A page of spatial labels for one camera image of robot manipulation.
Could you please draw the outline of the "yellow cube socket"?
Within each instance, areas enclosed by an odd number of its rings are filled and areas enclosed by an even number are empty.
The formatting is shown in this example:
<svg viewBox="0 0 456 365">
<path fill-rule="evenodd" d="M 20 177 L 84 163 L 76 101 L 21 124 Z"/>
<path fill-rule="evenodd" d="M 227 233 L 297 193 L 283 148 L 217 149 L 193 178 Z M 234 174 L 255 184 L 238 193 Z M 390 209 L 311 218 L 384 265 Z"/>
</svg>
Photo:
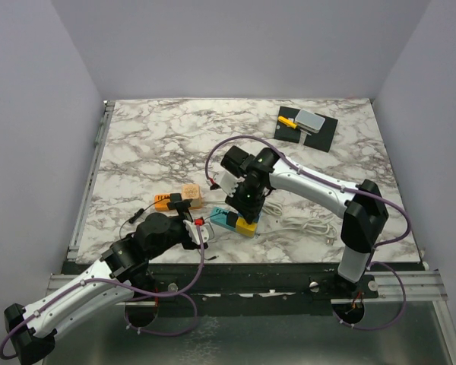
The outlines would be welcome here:
<svg viewBox="0 0 456 365">
<path fill-rule="evenodd" d="M 255 236 L 257 227 L 257 222 L 249 224 L 243 217 L 238 217 L 235 225 L 235 231 L 240 235 L 246 236 L 248 238 L 253 238 Z"/>
</svg>

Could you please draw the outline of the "beige cube socket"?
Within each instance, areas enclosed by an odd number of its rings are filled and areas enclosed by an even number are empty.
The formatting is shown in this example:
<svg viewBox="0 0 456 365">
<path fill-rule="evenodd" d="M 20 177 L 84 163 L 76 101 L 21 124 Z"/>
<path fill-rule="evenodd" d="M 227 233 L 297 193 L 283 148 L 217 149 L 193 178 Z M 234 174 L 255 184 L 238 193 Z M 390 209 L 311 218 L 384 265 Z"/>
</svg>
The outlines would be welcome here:
<svg viewBox="0 0 456 365">
<path fill-rule="evenodd" d="M 185 184 L 182 186 L 181 196 L 183 200 L 189 200 L 191 208 L 199 209 L 203 207 L 201 188 L 198 184 Z"/>
</svg>

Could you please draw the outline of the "teal power strip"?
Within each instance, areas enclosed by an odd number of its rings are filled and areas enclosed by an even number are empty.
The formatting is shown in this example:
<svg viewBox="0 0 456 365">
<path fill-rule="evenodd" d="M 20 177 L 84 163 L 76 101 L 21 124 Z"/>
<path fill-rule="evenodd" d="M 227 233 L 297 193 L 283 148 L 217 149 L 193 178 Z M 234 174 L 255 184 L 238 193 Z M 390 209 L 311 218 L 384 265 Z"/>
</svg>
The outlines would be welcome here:
<svg viewBox="0 0 456 365">
<path fill-rule="evenodd" d="M 214 207 L 209 218 L 211 223 L 222 228 L 238 233 L 243 232 L 252 234 L 256 231 L 260 216 L 261 215 L 257 216 L 251 224 L 248 224 L 241 214 L 229 211 L 225 208 Z"/>
</svg>

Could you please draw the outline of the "black plug adapter with cable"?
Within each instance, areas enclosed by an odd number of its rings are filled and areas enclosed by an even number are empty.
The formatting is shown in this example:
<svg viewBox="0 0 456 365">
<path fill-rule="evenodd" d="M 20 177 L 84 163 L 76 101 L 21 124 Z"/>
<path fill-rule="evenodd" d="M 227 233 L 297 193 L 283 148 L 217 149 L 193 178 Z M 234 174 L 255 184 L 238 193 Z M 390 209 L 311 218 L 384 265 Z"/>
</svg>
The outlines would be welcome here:
<svg viewBox="0 0 456 365">
<path fill-rule="evenodd" d="M 222 227 L 225 230 L 235 232 L 235 225 L 239 215 L 224 208 L 214 207 L 207 216 L 212 224 Z"/>
</svg>

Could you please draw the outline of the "orange power strip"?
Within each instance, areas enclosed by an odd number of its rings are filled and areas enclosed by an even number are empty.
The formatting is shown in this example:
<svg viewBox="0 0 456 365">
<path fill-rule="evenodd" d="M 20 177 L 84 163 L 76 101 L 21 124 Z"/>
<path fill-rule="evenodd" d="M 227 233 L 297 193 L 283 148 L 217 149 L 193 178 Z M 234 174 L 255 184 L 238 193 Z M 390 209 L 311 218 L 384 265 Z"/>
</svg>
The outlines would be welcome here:
<svg viewBox="0 0 456 365">
<path fill-rule="evenodd" d="M 154 209 L 156 211 L 171 211 L 176 209 L 176 203 L 182 200 L 180 193 L 159 194 L 154 197 Z"/>
</svg>

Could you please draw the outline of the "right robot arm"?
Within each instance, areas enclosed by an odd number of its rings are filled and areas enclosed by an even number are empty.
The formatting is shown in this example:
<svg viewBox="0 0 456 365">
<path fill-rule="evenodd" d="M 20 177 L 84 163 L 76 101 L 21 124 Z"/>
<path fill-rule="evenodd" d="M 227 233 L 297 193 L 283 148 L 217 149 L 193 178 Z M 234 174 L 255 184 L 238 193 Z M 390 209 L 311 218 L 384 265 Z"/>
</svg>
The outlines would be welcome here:
<svg viewBox="0 0 456 365">
<path fill-rule="evenodd" d="M 214 182 L 226 194 L 225 202 L 248 223 L 259 216 L 266 196 L 274 190 L 296 194 L 339 217 L 345 247 L 334 289 L 342 297 L 351 297 L 360 290 L 360 278 L 388 220 L 376 183 L 333 179 L 306 169 L 272 148 L 263 148 L 254 156 L 233 146 L 220 165 L 224 171 L 214 177 Z"/>
</svg>

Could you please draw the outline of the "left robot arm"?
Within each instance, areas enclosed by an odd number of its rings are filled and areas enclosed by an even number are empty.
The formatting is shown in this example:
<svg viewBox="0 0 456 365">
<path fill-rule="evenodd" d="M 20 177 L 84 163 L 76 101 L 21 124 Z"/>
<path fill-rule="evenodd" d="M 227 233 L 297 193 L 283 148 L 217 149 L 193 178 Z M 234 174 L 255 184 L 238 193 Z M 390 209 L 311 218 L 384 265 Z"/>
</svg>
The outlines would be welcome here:
<svg viewBox="0 0 456 365">
<path fill-rule="evenodd" d="M 156 290 L 148 273 L 152 259 L 177 244 L 204 251 L 214 236 L 209 222 L 193 219 L 187 201 L 175 204 L 177 214 L 154 212 L 134 232 L 115 241 L 91 266 L 54 293 L 34 303 L 12 304 L 5 311 L 7 335 L 14 358 L 34 364 L 52 352 L 56 337 L 70 325 L 105 306 L 132 297 L 172 297 Z"/>
</svg>

